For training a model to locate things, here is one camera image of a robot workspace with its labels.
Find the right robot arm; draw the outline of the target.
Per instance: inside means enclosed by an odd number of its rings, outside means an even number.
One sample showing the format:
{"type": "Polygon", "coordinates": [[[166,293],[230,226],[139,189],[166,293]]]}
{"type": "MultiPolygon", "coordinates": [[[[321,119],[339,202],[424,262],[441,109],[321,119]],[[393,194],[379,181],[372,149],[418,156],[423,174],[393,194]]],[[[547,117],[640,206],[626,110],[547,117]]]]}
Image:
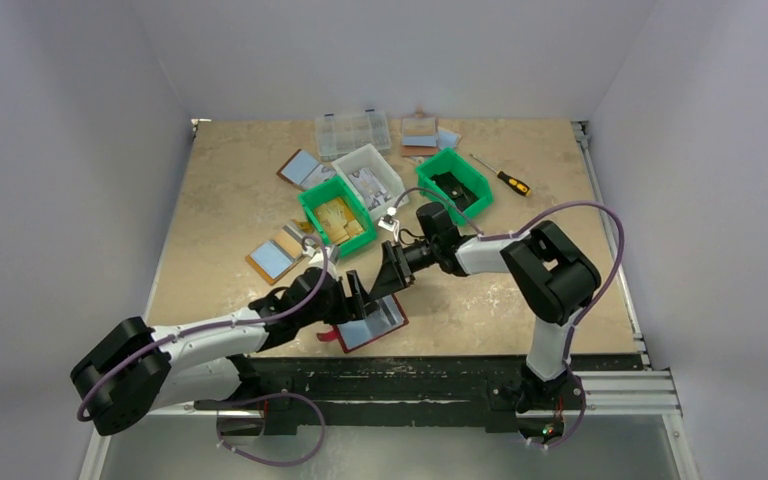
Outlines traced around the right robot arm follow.
{"type": "Polygon", "coordinates": [[[437,266],[446,274],[510,275],[536,320],[521,381],[524,399],[544,407],[561,391],[567,371],[567,338],[572,324],[601,285],[595,265],[553,222],[543,221],[518,234],[494,238],[460,233],[439,202],[417,210],[422,236],[403,247],[382,244],[382,264],[370,300],[399,292],[415,273],[437,266]]]}

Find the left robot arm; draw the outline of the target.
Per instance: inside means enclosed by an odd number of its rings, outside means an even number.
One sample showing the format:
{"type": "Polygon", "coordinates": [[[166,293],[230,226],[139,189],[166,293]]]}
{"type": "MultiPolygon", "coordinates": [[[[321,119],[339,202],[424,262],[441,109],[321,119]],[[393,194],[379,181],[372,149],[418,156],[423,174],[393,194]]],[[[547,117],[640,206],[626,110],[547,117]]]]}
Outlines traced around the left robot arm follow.
{"type": "Polygon", "coordinates": [[[173,326],[127,318],[72,368],[77,418],[109,436],[173,404],[205,400],[247,408],[258,395],[258,382],[245,370],[248,355],[284,345],[315,323],[363,320],[385,295],[379,285],[366,289],[354,271],[339,276],[313,266],[224,316],[173,326]]]}

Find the red card holder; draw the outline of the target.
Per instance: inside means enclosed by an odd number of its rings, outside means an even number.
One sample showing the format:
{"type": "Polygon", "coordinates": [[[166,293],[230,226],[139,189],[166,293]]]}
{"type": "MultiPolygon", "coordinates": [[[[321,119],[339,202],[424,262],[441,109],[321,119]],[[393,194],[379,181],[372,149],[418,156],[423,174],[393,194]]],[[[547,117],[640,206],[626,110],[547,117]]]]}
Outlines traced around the red card holder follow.
{"type": "Polygon", "coordinates": [[[317,332],[320,343],[337,343],[346,354],[359,350],[409,324],[409,319],[395,295],[377,301],[378,309],[362,320],[333,325],[317,332]]]}

